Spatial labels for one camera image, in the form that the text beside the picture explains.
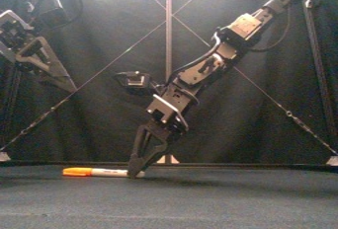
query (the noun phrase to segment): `black curtain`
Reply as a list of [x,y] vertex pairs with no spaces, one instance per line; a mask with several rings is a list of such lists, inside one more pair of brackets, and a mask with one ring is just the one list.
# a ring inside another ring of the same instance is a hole
[[[71,0],[61,1],[65,10],[76,9]],[[210,43],[216,27],[255,12],[267,1],[172,0],[172,69],[208,50],[200,39]],[[152,98],[128,95],[114,74],[139,70],[151,73],[156,81],[166,81],[166,2],[83,0],[80,19],[59,30],[44,32],[77,86],[103,72],[8,147],[12,159],[128,161],[138,126],[150,119],[146,107]],[[331,15],[321,13],[318,17],[323,24],[334,23]],[[258,47],[278,40],[285,23],[286,15],[280,15]],[[337,52],[337,40],[326,41],[331,52]],[[337,87],[337,58],[330,61],[333,68],[327,66],[327,72],[331,86]],[[236,69],[200,96],[200,105],[186,115],[190,132],[174,145],[175,158],[180,162],[325,163],[329,150],[294,124],[240,72],[313,131],[329,139],[299,3],[291,7],[290,31],[280,45],[267,53],[248,53]],[[65,92],[43,87],[35,77],[24,74],[9,136],[65,96]]]

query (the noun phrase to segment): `table surface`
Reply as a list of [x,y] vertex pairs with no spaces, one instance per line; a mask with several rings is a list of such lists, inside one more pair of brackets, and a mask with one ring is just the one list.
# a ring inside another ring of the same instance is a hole
[[0,167],[1,228],[338,228],[335,173],[151,167],[131,180],[67,167]]

